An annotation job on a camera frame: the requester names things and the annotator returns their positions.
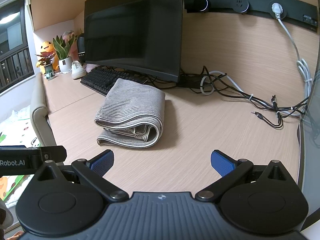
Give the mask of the snake plant white pot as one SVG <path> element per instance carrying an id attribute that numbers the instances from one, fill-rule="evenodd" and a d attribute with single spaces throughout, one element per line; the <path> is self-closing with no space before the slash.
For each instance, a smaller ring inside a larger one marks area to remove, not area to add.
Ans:
<path id="1" fill-rule="evenodd" d="M 59 59 L 60 72 L 68 73 L 72 70 L 72 58 L 69 55 L 70 45 L 73 38 L 69 42 L 65 42 L 62 35 L 53 38 L 53 46 Z"/>

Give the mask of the black computer monitor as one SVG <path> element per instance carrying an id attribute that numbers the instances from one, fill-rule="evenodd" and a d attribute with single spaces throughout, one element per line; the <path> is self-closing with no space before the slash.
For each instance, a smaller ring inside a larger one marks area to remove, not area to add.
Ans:
<path id="1" fill-rule="evenodd" d="M 87 63 L 178 81 L 183 0 L 86 0 Z"/>

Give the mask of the beige chair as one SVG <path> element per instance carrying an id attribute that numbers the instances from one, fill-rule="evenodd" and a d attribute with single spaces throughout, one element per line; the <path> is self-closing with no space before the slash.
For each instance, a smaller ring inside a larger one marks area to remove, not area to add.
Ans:
<path id="1" fill-rule="evenodd" d="M 30 103 L 30 120 L 41 146 L 56 146 L 52 128 L 48 121 L 46 91 L 41 73 L 34 79 L 34 87 Z"/>

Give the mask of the white sneaker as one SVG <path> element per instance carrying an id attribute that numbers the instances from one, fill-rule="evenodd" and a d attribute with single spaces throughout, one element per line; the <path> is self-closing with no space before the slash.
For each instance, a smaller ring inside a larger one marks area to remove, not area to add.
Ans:
<path id="1" fill-rule="evenodd" d="M 73 61 L 72 62 L 72 79 L 77 80 L 82 77 L 84 77 L 87 74 L 85 68 L 82 66 L 82 64 L 79 61 Z"/>

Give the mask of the yellow plush toy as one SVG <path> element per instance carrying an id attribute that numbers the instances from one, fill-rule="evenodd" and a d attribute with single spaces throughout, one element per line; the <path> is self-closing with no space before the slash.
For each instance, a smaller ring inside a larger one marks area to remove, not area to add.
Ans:
<path id="1" fill-rule="evenodd" d="M 42 64 L 42 56 L 48 56 L 48 55 L 53 55 L 56 53 L 53 43 L 50 41 L 44 41 L 41 45 L 41 50 L 40 50 L 40 55 L 38 55 L 39 60 L 37 61 L 37 68 L 40 69 L 40 72 L 42 74 L 45 74 L 45 67 Z M 58 70 L 59 69 L 59 59 L 57 55 L 55 54 L 54 58 L 52 58 L 52 65 L 53 65 L 53 70 Z"/>

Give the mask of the striped knit garment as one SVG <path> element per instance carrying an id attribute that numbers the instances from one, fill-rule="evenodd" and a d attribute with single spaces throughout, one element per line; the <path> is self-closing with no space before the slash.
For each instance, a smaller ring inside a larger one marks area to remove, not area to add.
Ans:
<path id="1" fill-rule="evenodd" d="M 100 146 L 153 146 L 163 134 L 165 93 L 155 87 L 118 79 L 97 111 L 94 123 L 103 130 Z"/>

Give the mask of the black keyboard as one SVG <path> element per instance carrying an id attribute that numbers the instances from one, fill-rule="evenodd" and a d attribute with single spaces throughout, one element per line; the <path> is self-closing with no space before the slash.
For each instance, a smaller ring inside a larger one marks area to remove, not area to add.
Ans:
<path id="1" fill-rule="evenodd" d="M 146 84 L 148 79 L 135 73 L 108 69 L 106 67 L 93 68 L 81 78 L 80 83 L 101 95 L 107 95 L 118 79 Z"/>

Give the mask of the pink plush toy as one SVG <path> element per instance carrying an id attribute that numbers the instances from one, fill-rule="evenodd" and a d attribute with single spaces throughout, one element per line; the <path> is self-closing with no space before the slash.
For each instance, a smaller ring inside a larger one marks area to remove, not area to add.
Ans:
<path id="1" fill-rule="evenodd" d="M 78 61 L 79 60 L 78 49 L 77 49 L 78 36 L 75 35 L 73 30 L 68 30 L 63 33 L 62 38 L 64 39 L 65 42 L 69 42 L 73 38 L 73 43 L 72 45 L 70 45 L 69 55 L 73 61 Z"/>

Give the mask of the black wall power strip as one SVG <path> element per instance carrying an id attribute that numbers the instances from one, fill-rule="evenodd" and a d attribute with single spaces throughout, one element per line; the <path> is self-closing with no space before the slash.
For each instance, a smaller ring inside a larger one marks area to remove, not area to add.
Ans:
<path id="1" fill-rule="evenodd" d="M 273 3 L 282 6 L 283 21 L 317 32 L 317 7 L 300 0 L 184 0 L 184 8 L 188 13 L 225 12 L 275 18 Z"/>

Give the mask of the red leaf potted plant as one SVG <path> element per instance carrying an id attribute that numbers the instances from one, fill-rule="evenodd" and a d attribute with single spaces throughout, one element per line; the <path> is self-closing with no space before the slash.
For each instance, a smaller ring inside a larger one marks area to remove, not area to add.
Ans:
<path id="1" fill-rule="evenodd" d="M 45 70 L 45 77 L 47 80 L 51 80 L 55 78 L 54 68 L 53 68 L 53 58 L 55 57 L 55 53 L 53 51 L 42 51 L 40 55 L 37 54 L 39 60 L 36 64 L 37 67 L 43 67 Z"/>

